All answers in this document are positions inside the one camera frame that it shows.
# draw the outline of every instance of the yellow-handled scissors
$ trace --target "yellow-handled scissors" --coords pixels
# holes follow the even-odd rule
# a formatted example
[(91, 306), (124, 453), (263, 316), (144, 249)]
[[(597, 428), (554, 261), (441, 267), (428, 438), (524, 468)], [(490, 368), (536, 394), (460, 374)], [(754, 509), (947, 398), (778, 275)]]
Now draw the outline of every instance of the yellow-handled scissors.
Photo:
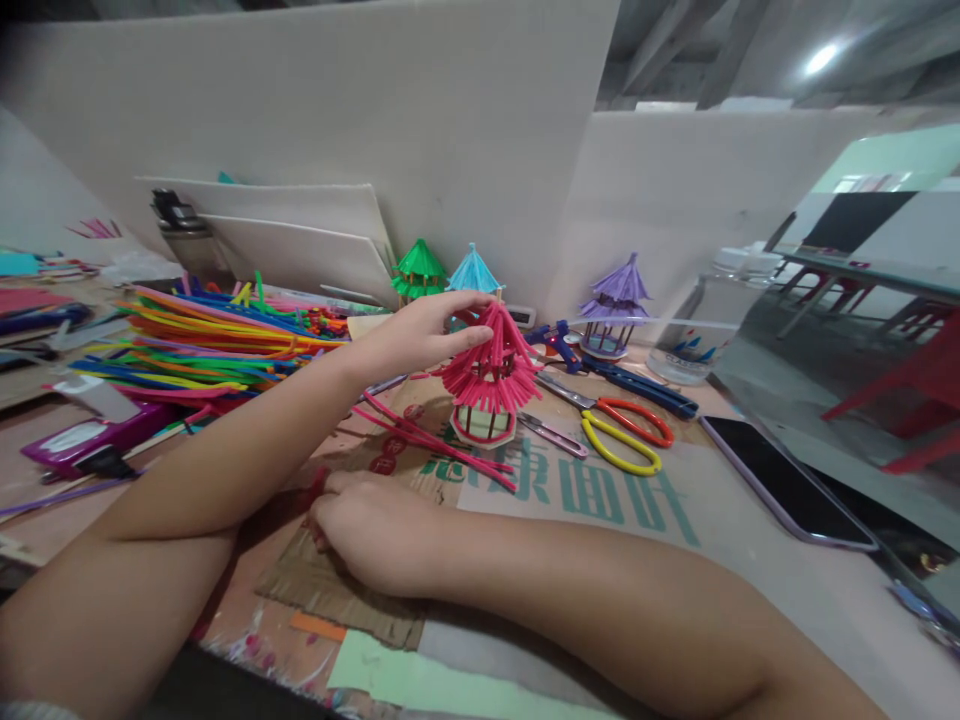
[[(596, 451), (600, 453), (601, 457), (603, 457), (603, 459), (608, 463), (623, 470), (624, 472), (630, 473), (631, 475), (656, 475), (663, 469), (663, 462), (660, 460), (660, 456), (637, 439), (637, 437), (642, 437), (647, 442), (651, 442), (664, 448), (668, 448), (673, 445), (673, 431), (670, 430), (670, 427), (654, 413), (650, 412), (645, 407), (628, 402), (627, 400), (620, 400), (618, 398), (600, 398), (599, 400), (594, 400), (593, 398), (588, 398), (585, 395), (574, 392), (567, 386), (561, 384), (557, 380), (554, 380), (549, 375), (544, 375), (542, 372), (537, 374), (537, 382), (543, 385), (554, 395), (563, 398), (568, 403), (576, 406), (580, 410), (580, 416), (582, 418), (581, 424), (583, 425), (583, 431), (587, 434), (587, 439), (590, 440), (590, 444), (593, 445)], [(660, 431), (662, 437), (651, 435), (643, 428), (631, 422), (629, 418), (621, 415), (615, 408), (629, 410), (641, 415), (645, 419), (649, 420), (650, 423), (652, 423), (653, 426)], [(600, 420), (596, 415), (593, 414), (592, 410), (594, 409), (604, 411), (620, 425), (629, 430), (632, 435), (628, 435), (610, 423)], [(597, 430), (616, 440), (619, 440), (624, 445), (633, 448), (647, 458), (651, 464), (647, 466), (635, 465), (634, 463), (627, 462), (623, 458), (617, 457), (610, 452), (602, 442), (600, 442), (600, 438), (597, 437)]]

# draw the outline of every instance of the child's hand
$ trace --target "child's hand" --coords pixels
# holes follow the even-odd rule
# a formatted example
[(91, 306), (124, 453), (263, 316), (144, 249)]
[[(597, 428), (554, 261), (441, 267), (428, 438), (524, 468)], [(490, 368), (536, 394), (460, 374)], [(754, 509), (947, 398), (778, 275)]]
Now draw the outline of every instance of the child's hand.
[(322, 534), (318, 548), (336, 550), (364, 585), (388, 595), (427, 597), (455, 515), (396, 480), (360, 471), (331, 474), (308, 520)]
[(487, 327), (468, 327), (452, 335), (443, 332), (453, 316), (478, 314), (495, 301), (492, 295), (466, 290), (419, 298), (351, 343), (351, 363), (368, 385), (425, 370), (492, 338)]

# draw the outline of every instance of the pink pagoda model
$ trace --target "pink pagoda model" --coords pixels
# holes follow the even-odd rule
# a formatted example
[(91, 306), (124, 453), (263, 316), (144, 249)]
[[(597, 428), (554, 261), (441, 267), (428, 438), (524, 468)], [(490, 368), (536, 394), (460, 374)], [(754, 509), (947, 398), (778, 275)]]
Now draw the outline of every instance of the pink pagoda model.
[(491, 303), (476, 324), (492, 328), (493, 338), (457, 355), (440, 377), (454, 396), (450, 422), (457, 436), (493, 448), (513, 439), (517, 412), (532, 398), (543, 397), (534, 384), (542, 367), (530, 359), (537, 353), (503, 303)]
[(643, 325), (643, 320), (635, 318), (650, 317), (640, 304), (651, 298), (636, 263), (637, 253), (631, 253), (626, 263), (591, 286), (595, 297), (581, 305), (580, 312), (585, 318), (598, 320), (587, 324), (580, 340), (585, 353), (601, 360), (619, 360), (627, 354), (633, 329)]

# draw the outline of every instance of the orange paper strip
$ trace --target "orange paper strip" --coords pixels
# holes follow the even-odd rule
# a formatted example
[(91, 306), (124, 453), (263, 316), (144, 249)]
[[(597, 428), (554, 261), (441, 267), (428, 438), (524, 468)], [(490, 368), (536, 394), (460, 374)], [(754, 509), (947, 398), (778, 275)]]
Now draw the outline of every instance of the orange paper strip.
[(312, 632), (314, 635), (320, 635), (336, 642), (343, 642), (343, 639), (347, 636), (346, 628), (334, 625), (315, 615), (307, 615), (299, 610), (290, 619), (290, 627), (294, 630)]

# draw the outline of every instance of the smartphone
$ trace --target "smartphone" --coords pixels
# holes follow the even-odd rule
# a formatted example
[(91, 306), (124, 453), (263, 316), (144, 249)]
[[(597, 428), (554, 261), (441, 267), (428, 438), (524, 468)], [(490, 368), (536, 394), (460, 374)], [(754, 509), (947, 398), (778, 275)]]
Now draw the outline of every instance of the smartphone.
[(817, 545), (878, 549), (872, 533), (829, 490), (753, 425), (718, 417), (700, 422), (790, 534)]

